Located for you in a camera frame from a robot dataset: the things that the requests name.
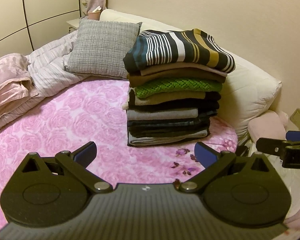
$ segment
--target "purple flower print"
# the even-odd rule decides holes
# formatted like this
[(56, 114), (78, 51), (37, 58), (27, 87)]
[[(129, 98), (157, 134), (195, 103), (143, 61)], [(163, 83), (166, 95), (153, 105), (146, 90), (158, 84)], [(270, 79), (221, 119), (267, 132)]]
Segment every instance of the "purple flower print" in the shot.
[(189, 149), (178, 149), (176, 150), (176, 156), (186, 155), (188, 152), (190, 152)]
[(197, 159), (195, 158), (194, 154), (190, 154), (190, 159), (198, 163)]
[(183, 175), (191, 176), (193, 172), (200, 171), (199, 167), (195, 167), (195, 166), (187, 167), (185, 165), (180, 165), (179, 163), (176, 163), (176, 162), (174, 162), (173, 164), (174, 164), (174, 166), (171, 168), (175, 169), (176, 175), (183, 174)]

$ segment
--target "white pillow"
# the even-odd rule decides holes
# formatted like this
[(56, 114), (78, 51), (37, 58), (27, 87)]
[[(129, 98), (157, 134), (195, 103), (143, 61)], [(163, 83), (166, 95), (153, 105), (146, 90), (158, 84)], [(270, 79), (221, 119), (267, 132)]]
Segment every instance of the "white pillow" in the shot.
[[(141, 31), (181, 31), (181, 29), (155, 20), (111, 9), (104, 10), (101, 13), (100, 20), (142, 22)], [(269, 109), (281, 88), (281, 82), (256, 65), (236, 54), (231, 54), (234, 57), (236, 69), (228, 74), (221, 91), (222, 98), (219, 101), (218, 116), (232, 125), (238, 137), (242, 138), (248, 132), (249, 120)]]

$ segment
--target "bed sheet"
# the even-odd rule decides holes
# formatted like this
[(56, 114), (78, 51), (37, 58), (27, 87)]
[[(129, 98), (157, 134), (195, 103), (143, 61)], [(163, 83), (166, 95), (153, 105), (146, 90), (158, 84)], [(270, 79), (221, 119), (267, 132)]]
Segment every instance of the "bed sheet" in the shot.
[[(111, 183), (171, 183), (185, 181), (204, 168), (194, 159), (195, 141), (160, 147), (127, 146), (127, 81), (88, 78), (53, 98), (46, 98), (26, 115), (0, 131), (0, 194), (29, 152), (54, 156), (74, 151), (89, 141), (97, 144), (88, 170)], [(237, 135), (213, 117), (211, 135), (202, 139), (217, 151), (235, 151)], [(6, 220), (0, 208), (0, 228)]]

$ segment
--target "brown sweater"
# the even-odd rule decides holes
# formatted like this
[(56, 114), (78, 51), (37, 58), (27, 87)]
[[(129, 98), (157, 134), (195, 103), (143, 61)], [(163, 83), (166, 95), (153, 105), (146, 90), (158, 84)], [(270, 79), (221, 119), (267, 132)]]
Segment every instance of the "brown sweater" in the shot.
[(219, 83), (224, 83), (226, 81), (226, 77), (221, 76), (219, 74), (209, 72), (206, 70), (198, 69), (198, 68), (175, 68), (165, 71), (160, 71), (157, 73), (152, 73), (146, 76), (141, 76), (140, 72), (130, 73), (127, 78), (130, 81), (130, 87), (134, 88), (144, 83), (154, 80), (157, 78), (164, 77), (188, 77), (188, 78), (201, 78), (201, 79), (211, 79), (218, 81)]
[(176, 69), (176, 68), (197, 68), (208, 72), (217, 73), (220, 76), (224, 76), (224, 77), (227, 76), (227, 73), (214, 69), (212, 67), (207, 67), (201, 64), (187, 63), (187, 62), (175, 62), (175, 63), (168, 63), (168, 64), (152, 65), (143, 70), (140, 70), (140, 74), (141, 76), (147, 76), (156, 72), (169, 70), (169, 69)]

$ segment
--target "striped sweater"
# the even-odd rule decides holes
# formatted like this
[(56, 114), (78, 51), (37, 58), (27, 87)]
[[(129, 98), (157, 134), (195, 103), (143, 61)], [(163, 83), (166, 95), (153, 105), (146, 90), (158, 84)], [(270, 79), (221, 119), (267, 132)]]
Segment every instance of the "striped sweater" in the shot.
[(173, 62), (197, 63), (225, 73), (235, 69), (232, 55), (220, 48), (212, 36), (199, 29), (181, 32), (143, 31), (123, 62), (128, 73)]

